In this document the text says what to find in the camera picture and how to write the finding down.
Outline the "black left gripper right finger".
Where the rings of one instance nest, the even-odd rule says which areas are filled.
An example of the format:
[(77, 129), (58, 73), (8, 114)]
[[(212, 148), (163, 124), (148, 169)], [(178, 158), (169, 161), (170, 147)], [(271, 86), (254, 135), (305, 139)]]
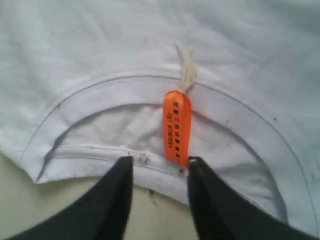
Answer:
[(188, 158), (187, 191), (200, 240), (312, 240), (230, 188), (198, 156)]

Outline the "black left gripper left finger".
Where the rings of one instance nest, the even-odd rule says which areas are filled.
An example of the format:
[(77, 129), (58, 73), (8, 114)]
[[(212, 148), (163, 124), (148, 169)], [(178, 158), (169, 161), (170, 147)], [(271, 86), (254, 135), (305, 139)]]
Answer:
[(13, 240), (121, 240), (130, 215), (133, 157), (122, 156), (83, 196)]

